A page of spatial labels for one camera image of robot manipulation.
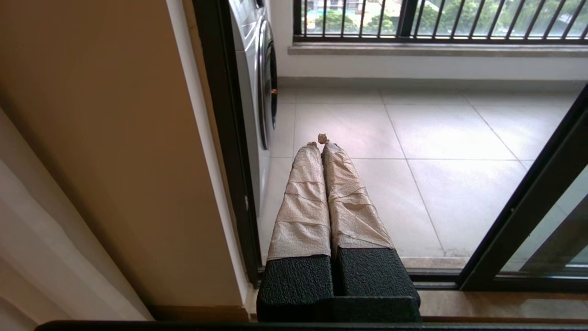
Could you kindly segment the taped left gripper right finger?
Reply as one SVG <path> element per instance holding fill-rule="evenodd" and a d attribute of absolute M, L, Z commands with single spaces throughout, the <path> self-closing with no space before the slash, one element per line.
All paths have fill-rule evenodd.
<path fill-rule="evenodd" d="M 419 298 L 347 152 L 319 134 L 338 295 Z"/>

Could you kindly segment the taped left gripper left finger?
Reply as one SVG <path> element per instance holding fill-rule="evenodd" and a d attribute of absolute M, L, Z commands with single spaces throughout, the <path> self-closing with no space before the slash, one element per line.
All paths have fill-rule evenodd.
<path fill-rule="evenodd" d="M 294 157 L 259 288 L 262 299 L 332 297 L 331 239 L 326 184 L 316 143 Z"/>

